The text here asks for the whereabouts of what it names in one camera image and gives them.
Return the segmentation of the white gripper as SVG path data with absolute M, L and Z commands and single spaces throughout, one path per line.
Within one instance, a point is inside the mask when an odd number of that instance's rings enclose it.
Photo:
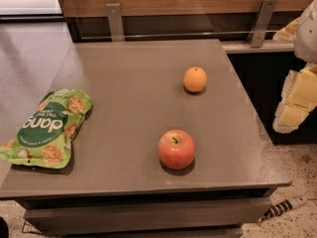
M 294 42 L 295 55 L 309 63 L 317 63 L 317 0 L 273 38 L 276 42 Z M 285 78 L 272 128 L 288 134 L 298 129 L 317 107 L 317 65 L 309 64 L 301 71 L 291 70 Z

